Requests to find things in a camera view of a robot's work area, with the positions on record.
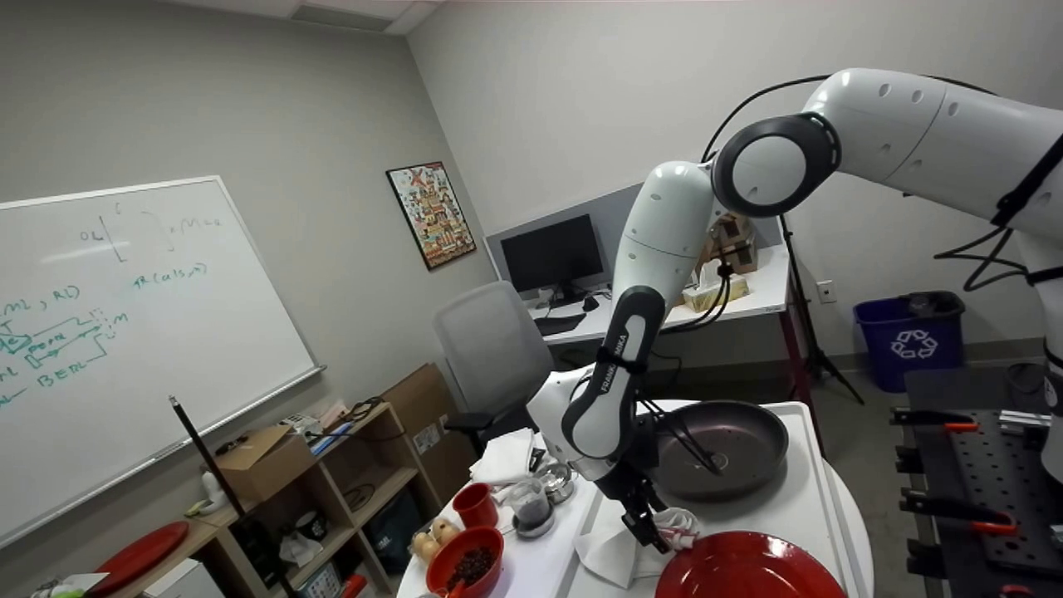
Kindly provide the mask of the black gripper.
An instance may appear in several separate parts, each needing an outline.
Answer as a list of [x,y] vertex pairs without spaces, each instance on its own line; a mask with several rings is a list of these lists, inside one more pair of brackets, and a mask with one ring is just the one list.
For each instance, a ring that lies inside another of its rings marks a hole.
[[624,507],[621,520],[643,545],[676,550],[670,511],[638,466],[618,460],[597,489]]

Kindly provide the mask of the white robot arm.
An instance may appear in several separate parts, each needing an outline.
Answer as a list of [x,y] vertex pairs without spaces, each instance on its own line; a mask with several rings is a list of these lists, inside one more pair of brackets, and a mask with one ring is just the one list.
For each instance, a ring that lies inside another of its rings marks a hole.
[[979,217],[989,231],[961,257],[1003,265],[1037,291],[1042,355],[1063,375],[1063,114],[947,76],[852,65],[812,83],[788,115],[726,120],[703,160],[654,167],[624,218],[616,308],[591,364],[548,375],[529,401],[544,440],[624,507],[629,530],[663,545],[652,470],[632,457],[636,378],[694,269],[717,209],[783,218],[832,175]]

